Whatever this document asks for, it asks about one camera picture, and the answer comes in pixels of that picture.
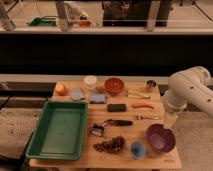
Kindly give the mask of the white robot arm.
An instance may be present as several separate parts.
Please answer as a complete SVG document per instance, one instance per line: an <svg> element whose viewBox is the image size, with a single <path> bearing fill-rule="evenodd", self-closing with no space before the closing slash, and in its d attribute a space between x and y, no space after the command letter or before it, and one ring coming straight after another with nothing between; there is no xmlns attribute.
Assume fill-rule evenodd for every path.
<svg viewBox="0 0 213 171"><path fill-rule="evenodd" d="M202 66L176 72L168 78L168 89L162 97L166 110L163 125L166 129L173 126L178 118L177 114L188 103L213 118L213 90L207 87L210 81L210 72Z"/></svg>

